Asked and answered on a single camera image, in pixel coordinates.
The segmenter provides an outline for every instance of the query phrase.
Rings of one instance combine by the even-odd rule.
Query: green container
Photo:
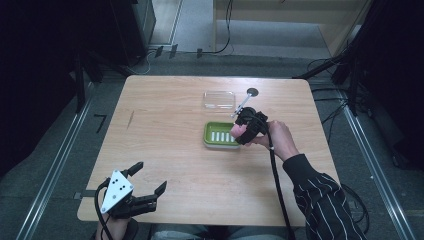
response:
[[[234,123],[208,122],[205,125],[203,142],[210,148],[237,149],[240,145],[231,136],[230,130]]]

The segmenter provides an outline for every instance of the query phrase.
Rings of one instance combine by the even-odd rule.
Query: white object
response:
[[[133,188],[134,186],[119,170],[114,170],[100,212],[108,212],[113,206],[127,196]]]
[[[234,118],[241,110],[241,108],[244,106],[244,104],[249,100],[249,98],[252,96],[252,94],[248,93],[247,97],[244,99],[244,101],[237,107],[237,109],[234,111],[233,114],[231,114],[231,118]]]

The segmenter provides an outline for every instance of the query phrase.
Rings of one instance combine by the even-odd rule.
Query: striped shirt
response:
[[[317,172],[304,154],[283,164],[294,185],[299,209],[306,217],[308,239],[366,239],[353,221],[343,190],[333,178]]]

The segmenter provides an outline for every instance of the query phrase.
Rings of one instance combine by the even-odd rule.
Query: black wire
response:
[[[135,66],[137,66],[141,62],[142,59],[144,59],[144,57],[137,57],[137,61],[133,65],[131,65],[129,67],[135,67]]]
[[[324,120],[321,121],[321,124],[324,124],[325,122],[327,122],[328,120],[330,120],[331,118],[334,118],[335,116],[339,115],[341,110],[346,107],[347,105],[347,101],[345,101],[344,103],[342,103],[340,106],[338,106],[336,108],[336,110],[334,110],[332,113],[330,113],[330,115],[328,115],[328,117]]]
[[[330,129],[328,130],[327,144],[330,144],[331,132],[332,132],[332,129],[333,129],[334,119],[336,119],[336,116],[334,116],[334,117],[331,119]]]
[[[359,197],[359,195],[355,191],[353,191],[353,189],[351,189],[350,187],[346,186],[343,183],[341,184],[341,186],[342,186],[342,188],[344,189],[344,191],[346,193],[348,193],[349,195],[351,195],[359,203],[359,205],[361,205],[361,207],[362,207],[362,216],[358,220],[355,220],[355,223],[361,222],[364,219],[364,217],[365,217],[366,222],[365,222],[365,229],[364,229],[363,233],[364,234],[367,234],[367,232],[368,232],[368,230],[370,228],[370,216],[369,216],[369,212],[368,212],[367,207],[365,206],[364,202]]]
[[[320,98],[320,99],[314,99],[315,102],[320,102],[320,101],[333,101],[333,100],[343,100],[343,101],[347,101],[348,99],[346,98]]]
[[[311,90],[311,92],[318,92],[318,91],[344,91],[344,92],[348,92],[349,90],[341,89],[341,88],[316,88],[316,89]]]
[[[278,200],[280,201],[280,206],[283,212],[284,221],[286,222],[286,227],[288,230],[288,240],[295,240],[296,236],[290,225],[290,220],[287,214],[286,205],[284,204],[283,193],[281,191],[280,178],[278,177],[277,164],[275,163],[275,152],[274,152],[274,145],[272,144],[271,133],[269,132],[268,127],[266,127],[265,129],[266,129],[266,134],[268,135],[268,141],[269,141],[269,155],[271,158],[272,173],[274,176],[275,187],[277,188]]]
[[[107,216],[107,219],[106,219],[106,226],[107,226],[107,222],[109,222],[109,219],[110,219],[110,215],[109,216]],[[100,232],[100,238],[101,238],[101,240],[103,240],[103,232],[104,232],[104,228],[102,228],[102,231]]]
[[[312,62],[308,63],[308,65],[306,66],[306,71],[309,72],[309,67],[312,65],[312,63],[314,62],[318,62],[318,61],[325,61],[328,60],[328,58],[320,58],[320,59],[315,59]]]
[[[99,187],[97,188],[96,192],[94,193],[94,208],[96,209],[96,213],[97,213],[97,217],[99,218],[100,224],[102,224],[102,227],[105,232],[107,237],[112,240],[112,235],[109,232],[109,229],[105,223],[105,220],[103,219],[102,214],[100,213],[100,207],[99,207],[99,193],[100,190],[102,190],[102,188],[105,188],[108,186],[110,181],[110,178],[107,178],[102,184],[99,185]]]
[[[228,5],[227,5],[227,11],[226,11],[226,14],[225,14],[225,22],[226,22],[226,25],[227,25],[227,32],[228,32],[228,38],[227,38],[227,43],[225,44],[225,46],[221,49],[221,50],[219,50],[219,51],[215,51],[215,52],[202,52],[202,54],[217,54],[217,53],[221,53],[221,52],[223,52],[225,49],[227,49],[227,47],[228,47],[228,45],[229,45],[229,43],[230,43],[230,40],[231,40],[231,32],[230,32],[230,22],[231,22],[231,16],[232,16],[232,11],[233,11],[233,1],[234,0],[229,0],[228,1]],[[189,53],[189,54],[197,54],[197,52],[186,52],[186,51],[184,51],[184,52],[178,52],[178,53]]]
[[[358,101],[357,105],[358,105],[359,111],[361,111],[362,113],[368,114],[369,107],[367,106],[367,102],[370,100],[371,94],[360,82],[358,82],[358,87],[359,87],[358,91],[359,90],[361,91],[356,93],[357,101]]]

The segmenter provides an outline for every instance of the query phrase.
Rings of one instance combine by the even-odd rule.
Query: clear plastic container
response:
[[[206,91],[203,95],[203,107],[215,111],[235,109],[236,96],[229,91]]]

